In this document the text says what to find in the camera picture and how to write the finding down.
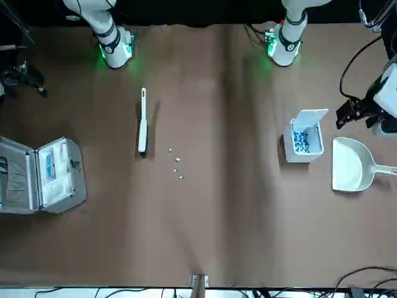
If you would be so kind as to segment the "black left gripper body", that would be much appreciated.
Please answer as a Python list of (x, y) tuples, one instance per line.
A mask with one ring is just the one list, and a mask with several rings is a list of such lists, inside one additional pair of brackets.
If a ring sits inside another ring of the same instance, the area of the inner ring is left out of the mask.
[(350, 120), (360, 120), (366, 118), (367, 120), (378, 120), (379, 107), (373, 100), (374, 93), (368, 92), (363, 98), (351, 96), (352, 113)]

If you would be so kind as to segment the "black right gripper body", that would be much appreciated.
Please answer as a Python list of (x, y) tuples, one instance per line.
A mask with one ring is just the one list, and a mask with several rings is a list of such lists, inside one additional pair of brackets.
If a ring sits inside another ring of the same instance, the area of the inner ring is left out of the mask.
[(16, 98), (17, 92), (14, 86), (29, 84), (26, 77), (28, 65), (27, 60), (17, 62), (16, 64), (5, 61), (1, 62), (1, 99), (5, 99), (6, 96)]

